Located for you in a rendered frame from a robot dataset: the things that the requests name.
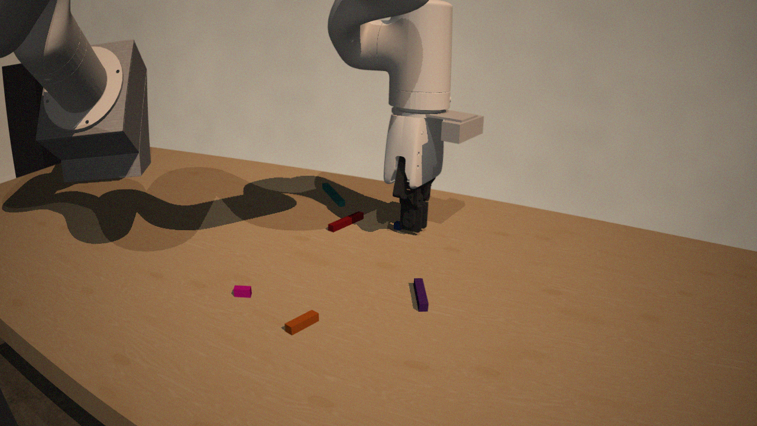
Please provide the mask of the turquoise rod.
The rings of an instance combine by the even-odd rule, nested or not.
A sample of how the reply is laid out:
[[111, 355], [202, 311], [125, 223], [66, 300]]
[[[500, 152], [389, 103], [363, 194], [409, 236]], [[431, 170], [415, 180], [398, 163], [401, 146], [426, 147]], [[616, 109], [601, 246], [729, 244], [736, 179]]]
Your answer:
[[344, 206], [344, 199], [343, 197], [339, 196], [338, 192], [334, 191], [334, 189], [328, 184], [323, 183], [322, 189], [332, 198], [332, 200], [339, 206]]

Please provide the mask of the orange rod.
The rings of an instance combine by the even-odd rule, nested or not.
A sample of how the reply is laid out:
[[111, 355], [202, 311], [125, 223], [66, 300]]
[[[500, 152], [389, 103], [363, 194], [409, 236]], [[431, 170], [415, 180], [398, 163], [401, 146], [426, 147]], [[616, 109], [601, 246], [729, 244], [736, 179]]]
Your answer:
[[314, 310], [310, 310], [310, 312], [306, 312], [303, 315], [295, 318], [294, 320], [286, 322], [284, 326], [286, 326], [286, 332], [293, 336], [295, 333], [302, 331], [306, 327], [310, 327], [318, 321], [319, 313], [315, 312]]

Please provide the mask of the small magenta block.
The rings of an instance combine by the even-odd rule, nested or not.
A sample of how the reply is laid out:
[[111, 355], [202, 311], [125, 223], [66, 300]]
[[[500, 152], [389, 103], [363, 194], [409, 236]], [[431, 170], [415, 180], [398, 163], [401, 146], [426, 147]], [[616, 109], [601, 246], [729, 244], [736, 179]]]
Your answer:
[[234, 286], [234, 297], [250, 298], [251, 294], [251, 286]]

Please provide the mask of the purple rod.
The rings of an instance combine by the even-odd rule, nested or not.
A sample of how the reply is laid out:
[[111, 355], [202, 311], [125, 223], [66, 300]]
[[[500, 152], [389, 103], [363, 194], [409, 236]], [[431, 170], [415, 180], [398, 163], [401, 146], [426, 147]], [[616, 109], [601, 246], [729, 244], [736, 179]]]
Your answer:
[[414, 278], [413, 286], [419, 312], [428, 312], [428, 298], [426, 295], [423, 278]]

